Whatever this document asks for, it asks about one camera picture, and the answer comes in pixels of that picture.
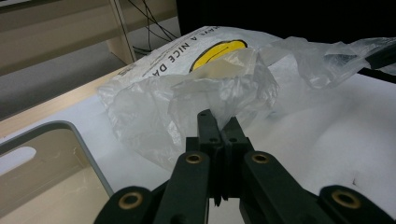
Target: white surface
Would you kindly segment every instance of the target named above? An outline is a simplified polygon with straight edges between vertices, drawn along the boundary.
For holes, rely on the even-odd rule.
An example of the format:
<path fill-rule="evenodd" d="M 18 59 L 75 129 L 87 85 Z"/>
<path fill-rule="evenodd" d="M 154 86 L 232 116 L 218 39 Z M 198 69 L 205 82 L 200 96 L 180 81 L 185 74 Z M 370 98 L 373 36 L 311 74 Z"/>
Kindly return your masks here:
<path fill-rule="evenodd" d="M 31 0 L 5 0 L 0 2 L 0 7 L 5 7 L 5 6 L 14 5 L 22 2 L 29 2 L 29 1 Z"/>
<path fill-rule="evenodd" d="M 0 157 L 0 175 L 26 163 L 35 156 L 35 149 L 32 147 L 20 147 Z"/>
<path fill-rule="evenodd" d="M 325 186 L 343 185 L 396 218 L 396 85 L 355 75 L 338 87 L 328 104 L 281 112 L 257 118 L 244 130 L 256 150 L 273 154 L 305 189 L 318 193 Z M 128 186 L 155 189 L 170 177 L 121 147 L 96 95 L 0 142 L 51 120 L 67 120 L 77 127 L 114 191 Z M 242 223 L 237 204 L 231 200 L 211 207 L 209 223 Z"/>

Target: screw hole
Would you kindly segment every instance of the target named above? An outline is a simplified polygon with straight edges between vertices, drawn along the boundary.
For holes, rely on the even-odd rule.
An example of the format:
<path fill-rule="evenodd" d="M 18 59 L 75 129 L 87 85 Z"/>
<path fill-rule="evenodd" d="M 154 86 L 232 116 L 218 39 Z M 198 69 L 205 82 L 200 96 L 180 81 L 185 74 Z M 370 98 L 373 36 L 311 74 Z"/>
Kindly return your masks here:
<path fill-rule="evenodd" d="M 139 192 L 124 194 L 119 200 L 119 207 L 125 210 L 133 209 L 143 202 L 143 196 Z"/>
<path fill-rule="evenodd" d="M 202 161 L 202 157 L 197 154 L 192 154 L 187 157 L 186 161 L 191 164 L 199 163 Z"/>
<path fill-rule="evenodd" d="M 347 208 L 357 209 L 361 207 L 361 201 L 348 191 L 337 190 L 332 193 L 332 199 Z"/>
<path fill-rule="evenodd" d="M 257 163 L 267 163 L 269 159 L 262 154 L 255 154 L 253 155 L 252 159 Z"/>

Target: crumpled plastic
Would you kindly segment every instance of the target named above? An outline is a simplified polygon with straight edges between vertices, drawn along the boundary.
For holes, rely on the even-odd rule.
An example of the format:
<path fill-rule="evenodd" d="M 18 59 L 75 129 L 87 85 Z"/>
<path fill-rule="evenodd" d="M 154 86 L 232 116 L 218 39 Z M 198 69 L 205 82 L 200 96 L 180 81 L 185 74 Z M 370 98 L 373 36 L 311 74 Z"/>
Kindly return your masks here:
<path fill-rule="evenodd" d="M 281 38 L 264 32 L 235 27 L 204 26 L 155 49 L 149 55 L 129 64 L 107 83 L 98 88 L 105 107 L 109 107 L 117 93 L 136 81 L 150 76 L 187 75 L 191 64 L 207 49 L 218 43 L 243 40 L 250 48 L 260 47 Z"/>
<path fill-rule="evenodd" d="M 108 115 L 116 136 L 127 148 L 172 171 L 185 151 L 185 138 L 196 136 L 199 112 L 210 109 L 221 129 L 232 116 L 237 116 L 243 127 L 258 113 L 265 119 L 276 105 L 279 91 L 287 93 L 283 99 L 289 99 L 280 103 L 289 112 L 323 104 L 326 94 L 332 94 L 324 90 L 337 87 L 363 67 L 370 68 L 365 58 L 395 41 L 370 38 L 351 44 L 324 44 L 290 37 L 259 49 L 238 49 L 188 75 L 147 77 L 132 83 L 112 99 Z M 298 77 L 283 78 L 282 71 L 273 76 L 268 66 L 284 59 L 297 63 Z M 293 87 L 293 91 L 279 86 Z M 296 92 L 301 95 L 293 102 L 290 99 L 297 99 Z"/>
<path fill-rule="evenodd" d="M 259 51 L 240 49 L 186 76 L 136 82 L 118 93 L 108 113 L 125 146 L 171 171 L 185 138 L 196 135 L 199 112 L 209 108 L 221 129 L 235 114 L 269 110 L 277 89 Z"/>

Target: wooden edge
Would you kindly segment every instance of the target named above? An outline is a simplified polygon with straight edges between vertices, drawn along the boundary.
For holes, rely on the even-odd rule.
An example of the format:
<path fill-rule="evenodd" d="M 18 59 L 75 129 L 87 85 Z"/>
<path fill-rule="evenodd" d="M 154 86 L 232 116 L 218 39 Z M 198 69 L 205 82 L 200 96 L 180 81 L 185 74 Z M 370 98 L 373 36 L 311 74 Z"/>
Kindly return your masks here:
<path fill-rule="evenodd" d="M 124 24 L 124 18 L 122 10 L 120 9 L 119 0 L 111 1 L 111 7 L 115 16 L 119 28 L 119 35 L 108 39 L 107 47 L 114 55 L 116 55 L 120 60 L 126 64 L 133 63 L 136 61 L 136 56 L 134 55 L 134 50 L 132 49 L 132 44 L 128 40 L 128 32 Z"/>
<path fill-rule="evenodd" d="M 17 130 L 31 125 L 41 119 L 44 119 L 56 112 L 66 109 L 78 102 L 81 102 L 90 96 L 96 94 L 96 89 L 117 75 L 124 67 L 111 72 L 103 77 L 99 77 L 83 86 L 73 89 L 47 102 L 22 111 L 8 119 L 0 121 L 0 137 L 4 138 Z"/>

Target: floor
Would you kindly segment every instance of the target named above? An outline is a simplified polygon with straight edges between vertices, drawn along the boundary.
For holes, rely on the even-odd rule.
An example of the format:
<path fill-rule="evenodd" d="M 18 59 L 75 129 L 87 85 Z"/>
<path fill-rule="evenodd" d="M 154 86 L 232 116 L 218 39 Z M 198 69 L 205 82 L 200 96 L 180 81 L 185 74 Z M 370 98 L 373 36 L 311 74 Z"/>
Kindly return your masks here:
<path fill-rule="evenodd" d="M 137 59 L 180 37 L 177 17 L 128 34 Z M 106 42 L 0 77 L 0 120 L 41 104 L 104 76 L 126 64 L 112 54 Z"/>

